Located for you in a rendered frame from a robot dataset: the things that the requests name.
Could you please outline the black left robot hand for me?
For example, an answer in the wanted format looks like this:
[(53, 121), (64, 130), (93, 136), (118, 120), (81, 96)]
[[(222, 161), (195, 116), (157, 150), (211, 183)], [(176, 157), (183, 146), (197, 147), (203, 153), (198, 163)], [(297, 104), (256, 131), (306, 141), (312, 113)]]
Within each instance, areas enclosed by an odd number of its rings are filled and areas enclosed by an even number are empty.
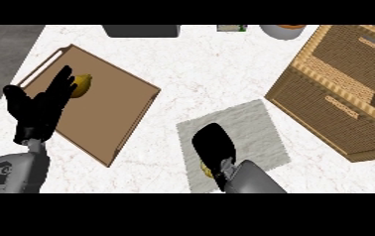
[(17, 85), (3, 87), (8, 111), (18, 120), (14, 142), (25, 145), (31, 139), (46, 142), (53, 135), (64, 108), (77, 88), (73, 69), (67, 65), (59, 71), (49, 88), (31, 98)]

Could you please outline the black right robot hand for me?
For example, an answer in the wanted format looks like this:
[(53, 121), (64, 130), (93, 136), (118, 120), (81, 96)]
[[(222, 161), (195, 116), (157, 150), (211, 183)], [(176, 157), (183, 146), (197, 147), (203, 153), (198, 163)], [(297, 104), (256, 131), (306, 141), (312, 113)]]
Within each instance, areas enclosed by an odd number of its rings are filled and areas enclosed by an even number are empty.
[(219, 123), (210, 123), (194, 135), (192, 145), (203, 163), (211, 171), (223, 192), (235, 171), (237, 148), (228, 132)]

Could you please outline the yellow squash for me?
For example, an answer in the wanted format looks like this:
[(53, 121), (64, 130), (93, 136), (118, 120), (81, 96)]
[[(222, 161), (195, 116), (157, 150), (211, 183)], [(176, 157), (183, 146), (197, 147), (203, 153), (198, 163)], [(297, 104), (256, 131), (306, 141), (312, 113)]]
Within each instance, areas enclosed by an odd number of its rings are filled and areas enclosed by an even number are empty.
[(204, 164), (203, 161), (201, 161), (201, 164), (200, 164), (200, 165), (201, 165), (201, 170), (203, 170), (206, 176), (207, 176), (208, 178), (214, 178), (213, 173), (211, 173), (211, 170), (208, 169), (208, 167), (206, 166), (206, 164)]

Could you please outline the grey cloth placemat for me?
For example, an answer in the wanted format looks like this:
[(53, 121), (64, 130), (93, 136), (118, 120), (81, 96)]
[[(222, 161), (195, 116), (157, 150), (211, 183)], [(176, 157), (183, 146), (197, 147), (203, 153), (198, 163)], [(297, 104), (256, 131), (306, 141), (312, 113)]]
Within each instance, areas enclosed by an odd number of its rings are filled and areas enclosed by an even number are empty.
[(216, 181), (201, 170), (201, 159), (192, 145), (194, 135), (210, 123), (217, 123), (229, 134), (237, 148), (237, 164), (242, 160), (251, 160), (268, 172), (290, 162), (279, 132), (262, 99), (180, 122), (177, 133), (192, 192), (211, 192), (219, 189)]

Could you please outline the brown wicker basket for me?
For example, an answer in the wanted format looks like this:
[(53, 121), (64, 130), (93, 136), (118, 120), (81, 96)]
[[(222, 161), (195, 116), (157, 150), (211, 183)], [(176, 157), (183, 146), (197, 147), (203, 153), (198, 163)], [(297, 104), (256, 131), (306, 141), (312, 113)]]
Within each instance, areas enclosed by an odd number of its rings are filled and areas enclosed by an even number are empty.
[(266, 95), (352, 162), (375, 160), (375, 25), (322, 25)]

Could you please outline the yellow lemon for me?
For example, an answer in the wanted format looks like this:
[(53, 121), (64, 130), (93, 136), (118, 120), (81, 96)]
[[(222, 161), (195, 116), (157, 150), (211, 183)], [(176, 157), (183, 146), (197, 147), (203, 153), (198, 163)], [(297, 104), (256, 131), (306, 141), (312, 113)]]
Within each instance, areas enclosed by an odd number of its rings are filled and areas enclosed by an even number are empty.
[(76, 76), (74, 84), (77, 85), (77, 88), (71, 95), (73, 98), (80, 98), (87, 93), (92, 87), (92, 80), (93, 80), (93, 77), (89, 74)]

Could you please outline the brown wooden cutting board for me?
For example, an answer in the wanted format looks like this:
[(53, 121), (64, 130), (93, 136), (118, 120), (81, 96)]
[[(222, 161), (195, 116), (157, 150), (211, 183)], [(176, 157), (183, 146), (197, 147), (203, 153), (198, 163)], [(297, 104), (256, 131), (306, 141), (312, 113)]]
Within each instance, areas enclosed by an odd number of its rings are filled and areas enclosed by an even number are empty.
[(161, 89), (76, 45), (59, 48), (49, 59), (53, 56), (59, 57), (31, 77), (48, 61), (42, 62), (18, 86), (34, 97), (65, 65), (74, 76), (93, 77), (89, 92), (68, 102), (56, 131), (110, 167)]

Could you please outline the dark grey appliance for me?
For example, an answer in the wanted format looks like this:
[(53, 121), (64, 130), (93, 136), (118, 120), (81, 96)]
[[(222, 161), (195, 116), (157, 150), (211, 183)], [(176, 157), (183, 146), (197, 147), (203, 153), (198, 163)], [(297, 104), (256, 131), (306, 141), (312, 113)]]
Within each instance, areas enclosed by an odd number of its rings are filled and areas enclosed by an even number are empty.
[(179, 25), (104, 25), (112, 38), (177, 38)]

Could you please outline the small green and white box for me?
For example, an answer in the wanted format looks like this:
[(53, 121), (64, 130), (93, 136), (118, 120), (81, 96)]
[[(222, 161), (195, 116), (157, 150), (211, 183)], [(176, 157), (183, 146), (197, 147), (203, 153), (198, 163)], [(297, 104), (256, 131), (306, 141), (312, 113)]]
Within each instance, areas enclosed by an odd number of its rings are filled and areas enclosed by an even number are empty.
[(217, 32), (247, 32), (248, 25), (217, 25)]

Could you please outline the grey pot with orange rim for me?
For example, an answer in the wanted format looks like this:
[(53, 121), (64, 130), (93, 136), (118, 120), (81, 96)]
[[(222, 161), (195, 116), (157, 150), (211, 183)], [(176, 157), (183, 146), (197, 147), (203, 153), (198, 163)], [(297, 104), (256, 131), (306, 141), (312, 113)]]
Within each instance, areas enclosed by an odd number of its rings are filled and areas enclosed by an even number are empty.
[(262, 25), (262, 29), (272, 38), (293, 40), (300, 36), (304, 25)]

